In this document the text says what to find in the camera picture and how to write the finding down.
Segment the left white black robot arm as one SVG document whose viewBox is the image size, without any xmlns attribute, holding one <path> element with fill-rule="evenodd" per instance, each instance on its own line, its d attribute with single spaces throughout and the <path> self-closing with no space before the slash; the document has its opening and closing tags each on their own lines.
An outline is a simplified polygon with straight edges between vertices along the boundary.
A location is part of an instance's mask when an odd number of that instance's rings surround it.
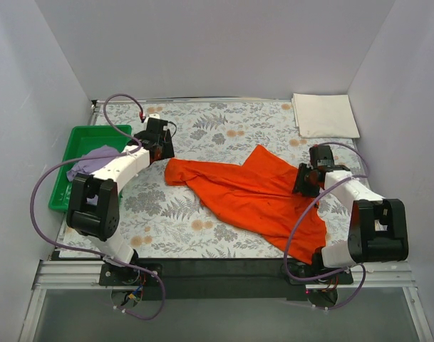
<svg viewBox="0 0 434 342">
<path fill-rule="evenodd" d="M 87 175 L 78 173 L 73 178 L 66 224 L 90 240 L 111 264 L 129 264 L 135 255 L 118 230 L 119 194 L 140 171 L 174 156 L 171 124 L 157 114 L 148 116 L 144 129 L 119 156 Z"/>
</svg>

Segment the orange t shirt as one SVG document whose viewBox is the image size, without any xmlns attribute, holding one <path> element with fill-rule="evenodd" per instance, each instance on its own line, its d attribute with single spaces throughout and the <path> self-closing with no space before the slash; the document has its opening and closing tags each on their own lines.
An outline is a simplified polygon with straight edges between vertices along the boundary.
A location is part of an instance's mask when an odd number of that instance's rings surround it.
<svg viewBox="0 0 434 342">
<path fill-rule="evenodd" d="M 187 186 L 220 221 L 262 235 L 305 264 L 326 244 L 326 225 L 312 200 L 293 194 L 297 168 L 258 145 L 243 165 L 171 159 L 169 186 Z"/>
</svg>

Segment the aluminium frame rail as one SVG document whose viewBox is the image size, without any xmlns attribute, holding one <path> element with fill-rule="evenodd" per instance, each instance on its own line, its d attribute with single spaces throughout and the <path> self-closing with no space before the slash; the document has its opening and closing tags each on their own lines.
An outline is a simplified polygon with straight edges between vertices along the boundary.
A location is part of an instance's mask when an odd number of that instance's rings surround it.
<svg viewBox="0 0 434 342">
<path fill-rule="evenodd" d="M 96 260 L 41 261 L 33 281 L 30 309 L 21 332 L 21 341 L 31 341 L 36 332 L 46 290 L 97 289 L 103 263 Z M 366 263 L 363 287 L 401 288 L 407 301 L 413 324 L 420 341 L 432 341 L 433 335 L 418 295 L 418 287 L 410 265 L 406 261 L 393 263 Z"/>
</svg>

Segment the green plastic bin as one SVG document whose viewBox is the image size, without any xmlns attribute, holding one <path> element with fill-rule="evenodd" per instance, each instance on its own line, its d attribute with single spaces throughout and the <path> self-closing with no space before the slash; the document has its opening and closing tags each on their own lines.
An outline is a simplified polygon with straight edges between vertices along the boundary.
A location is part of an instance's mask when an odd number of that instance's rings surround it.
<svg viewBox="0 0 434 342">
<path fill-rule="evenodd" d="M 110 125 L 76 126 L 69 136 L 63 161 L 82 157 L 104 145 L 114 147 L 121 152 L 128 142 L 127 137 L 118 133 Z M 67 172 L 72 166 L 73 164 L 67 164 L 58 171 L 48 203 L 49 209 L 57 212 L 67 211 L 71 193 L 71 182 L 67 178 Z"/>
</svg>

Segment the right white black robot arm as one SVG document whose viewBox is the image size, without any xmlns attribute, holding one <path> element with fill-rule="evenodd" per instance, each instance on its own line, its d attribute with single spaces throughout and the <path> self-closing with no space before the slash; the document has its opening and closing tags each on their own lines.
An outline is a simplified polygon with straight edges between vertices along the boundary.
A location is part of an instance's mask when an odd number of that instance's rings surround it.
<svg viewBox="0 0 434 342">
<path fill-rule="evenodd" d="M 337 165 L 329 144 L 309 148 L 309 163 L 299 165 L 293 193 L 313 198 L 331 194 L 351 214 L 348 237 L 312 254 L 317 269 L 340 269 L 365 262 L 404 261 L 409 254 L 405 206 L 365 186 L 361 175 Z"/>
</svg>

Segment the purple t shirt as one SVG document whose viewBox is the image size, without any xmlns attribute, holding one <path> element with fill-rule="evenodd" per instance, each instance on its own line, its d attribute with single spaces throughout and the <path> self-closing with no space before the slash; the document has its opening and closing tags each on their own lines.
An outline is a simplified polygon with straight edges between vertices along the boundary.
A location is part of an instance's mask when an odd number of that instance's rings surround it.
<svg viewBox="0 0 434 342">
<path fill-rule="evenodd" d="M 67 171 L 66 177 L 69 184 L 66 190 L 66 199 L 69 200 L 71 196 L 72 181 L 78 173 L 85 175 L 92 174 L 100 168 L 105 167 L 109 162 L 114 160 L 116 156 L 119 156 L 119 154 L 120 153 L 114 147 L 104 145 L 84 155 L 83 157 L 97 157 L 97 159 L 79 160 Z"/>
</svg>

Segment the floral patterned table mat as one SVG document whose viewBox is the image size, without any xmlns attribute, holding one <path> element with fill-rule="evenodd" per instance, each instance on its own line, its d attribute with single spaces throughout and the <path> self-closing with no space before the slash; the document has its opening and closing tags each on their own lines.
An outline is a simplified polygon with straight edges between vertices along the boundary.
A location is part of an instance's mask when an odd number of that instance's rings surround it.
<svg viewBox="0 0 434 342">
<path fill-rule="evenodd" d="M 263 146 L 292 166 L 315 140 L 300 136 L 290 101 L 145 103 L 170 122 L 175 156 L 241 165 Z M 253 232 L 221 222 L 186 186 L 165 183 L 155 162 L 123 189 L 119 230 L 142 258 L 277 258 L 281 250 Z"/>
</svg>

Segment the folded white t shirt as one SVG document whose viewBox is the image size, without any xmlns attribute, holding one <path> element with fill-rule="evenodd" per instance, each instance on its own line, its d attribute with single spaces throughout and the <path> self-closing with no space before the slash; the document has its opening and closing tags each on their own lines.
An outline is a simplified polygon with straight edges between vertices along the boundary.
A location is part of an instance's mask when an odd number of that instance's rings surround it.
<svg viewBox="0 0 434 342">
<path fill-rule="evenodd" d="M 360 138 L 348 95 L 294 93 L 291 103 L 303 138 Z"/>
</svg>

